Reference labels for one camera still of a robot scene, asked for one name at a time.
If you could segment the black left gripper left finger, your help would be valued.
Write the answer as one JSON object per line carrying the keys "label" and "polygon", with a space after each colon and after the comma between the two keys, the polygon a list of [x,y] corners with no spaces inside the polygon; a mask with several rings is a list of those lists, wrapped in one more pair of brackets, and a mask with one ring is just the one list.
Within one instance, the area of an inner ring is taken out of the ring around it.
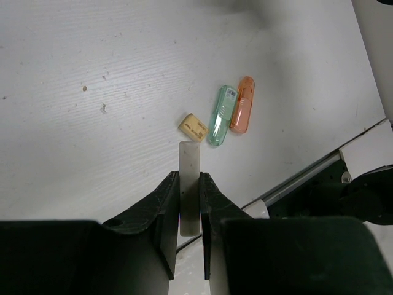
{"label": "black left gripper left finger", "polygon": [[3,221],[2,294],[167,294],[174,278],[179,174],[104,223]]}

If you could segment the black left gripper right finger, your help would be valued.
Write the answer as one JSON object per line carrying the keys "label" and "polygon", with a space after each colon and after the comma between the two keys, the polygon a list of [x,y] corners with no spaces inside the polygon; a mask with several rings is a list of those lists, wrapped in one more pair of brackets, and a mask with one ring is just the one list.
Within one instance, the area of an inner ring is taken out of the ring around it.
{"label": "black left gripper right finger", "polygon": [[204,277],[212,294],[391,294],[366,226],[350,217],[255,219],[199,178]]}

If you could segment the grey small eraser stick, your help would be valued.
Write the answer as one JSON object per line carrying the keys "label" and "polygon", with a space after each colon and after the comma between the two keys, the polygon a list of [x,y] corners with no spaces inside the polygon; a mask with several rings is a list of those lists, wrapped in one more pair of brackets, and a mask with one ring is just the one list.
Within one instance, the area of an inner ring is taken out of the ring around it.
{"label": "grey small eraser stick", "polygon": [[200,144],[179,143],[179,230],[181,237],[200,235]]}

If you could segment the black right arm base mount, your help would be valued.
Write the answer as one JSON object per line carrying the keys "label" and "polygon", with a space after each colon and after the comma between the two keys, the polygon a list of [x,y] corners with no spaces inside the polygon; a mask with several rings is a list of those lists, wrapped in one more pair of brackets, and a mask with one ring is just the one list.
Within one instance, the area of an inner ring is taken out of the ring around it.
{"label": "black right arm base mount", "polygon": [[392,225],[392,165],[353,178],[331,155],[262,195],[271,218],[350,216]]}

